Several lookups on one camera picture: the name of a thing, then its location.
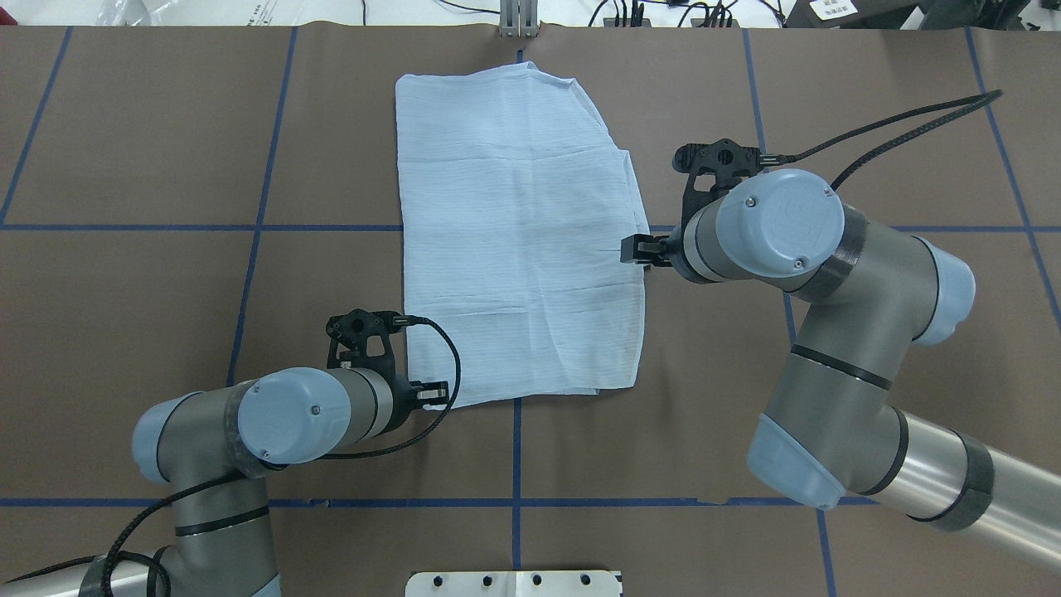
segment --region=brown table surface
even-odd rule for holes
[[[685,142],[795,153],[1003,88],[991,111],[887,153],[841,195],[977,275],[970,320],[910,352],[892,404],[1061,471],[1061,34],[2,28],[0,578],[104,550],[166,493],[129,456],[150,406],[323,367],[329,316],[401,308],[394,83],[519,49],[582,84],[657,226],[678,220],[669,161]],[[904,129],[801,165],[830,178]],[[578,566],[623,570],[627,595],[1061,593],[1058,577],[862,499],[828,513],[780,499],[744,457],[804,310],[764,284],[669,270],[646,289],[636,387],[463,409],[400,455],[271,478],[285,593]],[[171,542],[170,524],[155,516],[129,546]]]

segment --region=silver metal tube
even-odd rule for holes
[[[0,584],[0,597],[77,597],[88,564],[50,575]],[[110,577],[115,597],[144,597],[147,594],[147,568],[135,562],[121,562]]]
[[[906,415],[909,443],[895,478],[873,499],[917,519],[951,507],[966,482],[966,447],[958,436]]]
[[[994,463],[991,506],[961,534],[1061,574],[1061,477],[988,449]]]

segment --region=white metal plate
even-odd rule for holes
[[[418,573],[405,597],[622,597],[616,570]]]

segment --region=light blue fabric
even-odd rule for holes
[[[582,88],[533,63],[396,86],[405,313],[460,351],[457,406],[633,385],[647,232],[629,153]],[[408,331],[414,380],[452,380],[430,330]]]

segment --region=hole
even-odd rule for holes
[[[379,336],[369,336],[368,343],[365,346],[365,356],[367,357],[379,357],[384,354],[383,350],[383,339]]]

